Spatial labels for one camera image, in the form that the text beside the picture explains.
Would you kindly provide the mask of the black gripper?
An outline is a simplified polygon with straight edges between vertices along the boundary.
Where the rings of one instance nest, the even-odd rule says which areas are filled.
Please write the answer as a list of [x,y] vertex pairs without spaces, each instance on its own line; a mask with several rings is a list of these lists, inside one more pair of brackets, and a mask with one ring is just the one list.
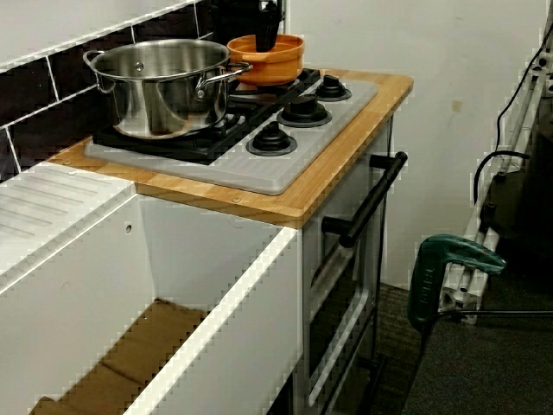
[[257,27],[257,51],[270,51],[275,47],[279,24],[284,20],[284,1],[259,1],[258,20],[262,23]]

